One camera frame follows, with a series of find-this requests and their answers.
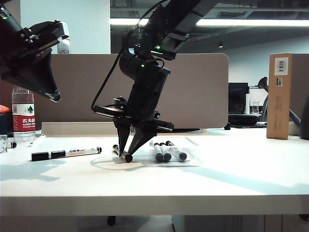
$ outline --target barcode label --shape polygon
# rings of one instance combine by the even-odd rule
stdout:
[[[275,76],[287,75],[289,68],[289,58],[275,58]]]
[[[278,87],[282,86],[282,78],[277,78],[276,86],[278,86]]]
[[[13,113],[17,113],[17,105],[13,105]]]

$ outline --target black marker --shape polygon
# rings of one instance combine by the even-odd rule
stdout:
[[[102,152],[101,147],[91,148],[91,149],[73,149],[73,150],[62,150],[62,151],[51,151],[51,152],[37,152],[31,154],[32,161],[57,159],[71,156],[83,156],[83,155],[93,155]]]
[[[8,148],[15,148],[15,147],[17,147],[16,142],[8,142]]]
[[[174,146],[174,144],[171,141],[166,141],[165,145],[166,146]],[[180,151],[178,148],[173,147],[173,148],[170,148],[170,149],[173,149],[173,151],[178,154],[179,158],[182,161],[187,159],[187,154],[185,154],[184,152]]]
[[[164,161],[170,161],[172,155],[169,153],[168,149],[166,148],[165,143],[160,143],[162,152],[163,152],[163,159]]]
[[[114,146],[112,146],[112,148],[114,149],[114,152],[116,152],[119,156],[119,146],[117,144],[115,144]],[[132,155],[130,153],[125,152],[125,151],[122,153],[120,158],[123,158],[127,163],[130,163],[133,160]]]
[[[155,143],[154,144],[154,152],[155,152],[155,159],[157,161],[163,161],[163,154],[162,154],[162,151],[161,151],[161,147],[158,143]]]

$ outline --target gray partition panel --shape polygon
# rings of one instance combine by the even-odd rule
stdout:
[[[110,70],[115,54],[52,56],[52,70],[61,101],[35,95],[37,128],[42,121],[110,121],[93,115],[91,103]],[[157,110],[176,128],[218,128],[227,124],[228,58],[224,54],[179,54],[166,61],[171,70]],[[133,81],[119,70],[110,77],[97,104],[128,98]]]

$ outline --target black cable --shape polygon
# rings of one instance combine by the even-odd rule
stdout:
[[[164,65],[165,65],[165,63],[164,63],[164,60],[163,59],[160,59],[160,58],[154,58],[155,59],[155,61],[161,61],[162,62],[162,66],[161,66],[161,68],[163,68],[164,67]]]
[[[117,65],[117,63],[118,63],[118,60],[119,60],[120,56],[122,55],[123,51],[124,51],[124,46],[121,48],[120,52],[118,53],[118,55],[117,55],[117,57],[116,57],[116,59],[115,59],[115,61],[114,61],[114,64],[112,65],[112,68],[110,69],[110,71],[109,71],[109,73],[107,74],[107,76],[106,76],[106,78],[105,78],[103,84],[101,85],[99,91],[97,92],[95,98],[93,99],[92,104],[91,104],[91,110],[93,110],[93,108],[94,108],[94,106],[95,106],[95,103],[96,103],[96,101],[97,101],[99,95],[101,94],[101,92],[102,92],[102,90],[104,89],[104,87],[105,87],[105,85],[106,85],[108,79],[110,78],[112,72],[114,71],[114,69],[115,69],[115,67],[116,67],[116,65]]]
[[[94,106],[95,106],[95,104],[96,104],[96,101],[97,101],[98,97],[100,96],[102,90],[104,89],[104,87],[105,87],[105,85],[106,85],[108,79],[110,78],[112,72],[114,71],[114,69],[115,69],[115,67],[116,67],[116,65],[117,65],[117,63],[118,63],[119,58],[121,57],[122,53],[128,48],[128,41],[129,41],[131,35],[133,34],[133,32],[134,32],[135,30],[140,29],[140,28],[143,28],[143,27],[140,26],[140,25],[136,25],[136,26],[132,27],[132,28],[130,29],[130,31],[128,32],[128,34],[126,35],[126,43],[122,46],[120,52],[118,53],[118,55],[117,55],[117,57],[116,57],[116,59],[115,59],[115,61],[114,61],[114,64],[112,65],[112,67],[111,67],[109,73],[107,74],[107,76],[106,76],[106,78],[105,78],[103,84],[101,85],[99,91],[97,92],[95,98],[93,99],[92,104],[91,104],[91,110],[93,110],[93,108],[94,108]]]
[[[165,1],[168,1],[168,0],[161,0],[161,1],[157,2],[155,5],[153,5],[148,11],[146,11],[146,13],[144,13],[144,14],[140,17],[140,20],[138,21],[138,23],[137,23],[134,27],[132,27],[132,28],[130,29],[130,31],[127,33],[127,35],[126,35],[126,43],[122,46],[120,52],[118,53],[118,55],[117,55],[117,57],[116,57],[116,59],[115,59],[115,61],[114,61],[114,64],[112,65],[112,67],[111,67],[109,73],[107,74],[107,76],[106,76],[106,78],[105,78],[103,84],[101,85],[99,91],[97,92],[95,98],[93,99],[92,104],[91,104],[91,110],[93,110],[93,108],[94,108],[94,106],[95,106],[95,103],[96,103],[98,97],[100,96],[100,94],[101,94],[102,90],[104,89],[104,87],[105,87],[105,85],[106,85],[108,79],[110,78],[112,72],[114,71],[114,69],[115,69],[115,67],[116,67],[116,65],[117,65],[117,63],[118,63],[118,60],[119,60],[119,58],[121,57],[122,53],[123,53],[126,49],[128,49],[129,40],[130,40],[130,38],[131,38],[133,32],[134,32],[135,30],[137,30],[137,29],[142,29],[142,28],[143,28],[141,25],[139,25],[140,21],[141,21],[142,19],[144,19],[144,18],[147,16],[147,14],[149,14],[150,11],[152,11],[155,7],[157,7],[158,5],[164,3]]]

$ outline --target ceiling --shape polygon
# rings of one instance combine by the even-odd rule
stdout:
[[[204,16],[213,19],[299,19],[309,20],[308,0],[213,0],[215,6]],[[110,0],[111,18],[140,18],[158,0]],[[122,37],[131,26],[111,26],[112,53],[118,53]],[[274,27],[198,27],[188,32],[194,42],[179,53],[218,52],[224,49],[309,35],[309,28]],[[133,35],[137,41],[139,33]]]

